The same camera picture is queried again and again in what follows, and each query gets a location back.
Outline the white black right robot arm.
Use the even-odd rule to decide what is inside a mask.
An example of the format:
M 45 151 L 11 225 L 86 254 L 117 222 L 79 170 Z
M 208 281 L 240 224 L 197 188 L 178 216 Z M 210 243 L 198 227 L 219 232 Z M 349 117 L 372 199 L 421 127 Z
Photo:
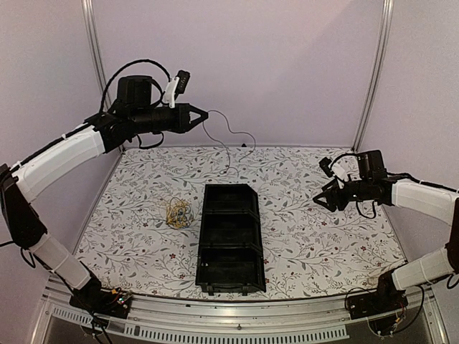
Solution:
M 383 273 L 370 294 L 376 312 L 386 312 L 410 287 L 433 284 L 458 274 L 458 189 L 391 173 L 380 150 L 352 153 L 358 167 L 352 178 L 339 165 L 347 154 L 323 158 L 321 170 L 331 179 L 314 202 L 331 212 L 365 201 L 383 206 L 408 262 Z

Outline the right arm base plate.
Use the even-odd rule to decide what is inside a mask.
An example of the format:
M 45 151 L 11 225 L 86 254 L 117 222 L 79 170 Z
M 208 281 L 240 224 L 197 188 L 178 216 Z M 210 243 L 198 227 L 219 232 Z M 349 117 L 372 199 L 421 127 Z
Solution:
M 345 296 L 344 306 L 351 319 L 360 319 L 401 310 L 408 306 L 404 291 L 391 287 L 378 287 L 375 291 L 365 290 L 361 294 Z

